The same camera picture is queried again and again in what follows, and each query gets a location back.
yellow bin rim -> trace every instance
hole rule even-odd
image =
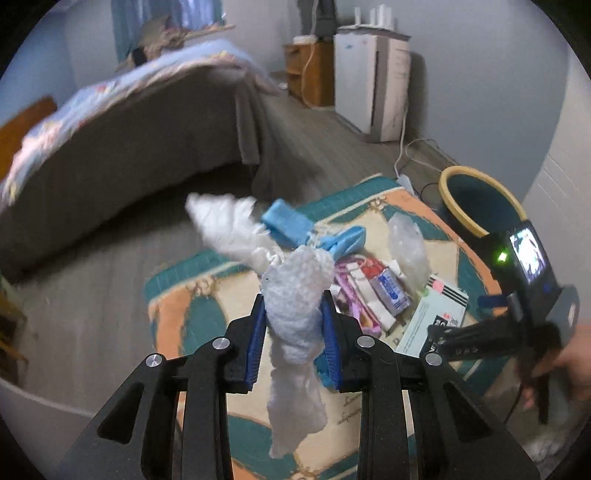
[[[460,166],[448,167],[445,170],[443,170],[441,177],[439,177],[439,193],[441,194],[441,198],[443,199],[443,203],[445,203],[447,209],[472,235],[481,238],[485,235],[488,235],[488,232],[484,230],[480,225],[478,225],[474,220],[472,220],[466,214],[466,212],[464,212],[464,210],[462,210],[462,208],[452,197],[452,194],[449,192],[449,188],[447,187],[447,181],[454,175],[468,175],[469,177],[474,177],[478,180],[482,180],[483,182],[489,184],[497,192],[503,195],[503,197],[505,197],[507,201],[509,201],[509,203],[512,205],[512,207],[519,215],[521,221],[527,220],[527,214],[525,213],[525,210],[521,206],[520,202],[513,196],[513,194],[509,190],[507,190],[507,188],[502,183],[475,168]]]

hand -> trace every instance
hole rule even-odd
[[[578,325],[562,351],[550,351],[535,366],[532,377],[540,377],[554,368],[564,367],[573,384],[573,398],[591,399],[591,325]],[[534,389],[523,390],[525,408],[535,405]]]

metal screw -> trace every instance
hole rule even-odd
[[[162,363],[162,355],[159,355],[157,353],[152,353],[152,355],[150,355],[146,359],[146,365],[148,365],[149,367],[157,367],[161,363]]]
[[[368,335],[363,335],[362,337],[357,338],[357,345],[362,346],[363,348],[371,348],[375,345],[375,340]]]
[[[230,340],[225,337],[216,338],[212,345],[216,350],[224,350],[230,346]]]
[[[425,355],[425,361],[433,367],[439,367],[439,365],[443,363],[441,357],[436,353],[428,353]]]

wooden headboard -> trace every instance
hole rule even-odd
[[[0,128],[0,180],[12,165],[12,158],[21,149],[22,138],[31,128],[57,110],[51,97],[43,97]]]

blue curtain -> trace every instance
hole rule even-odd
[[[223,23],[222,0],[111,0],[117,58],[122,61],[136,46],[142,25],[170,15],[173,25],[199,30]]]

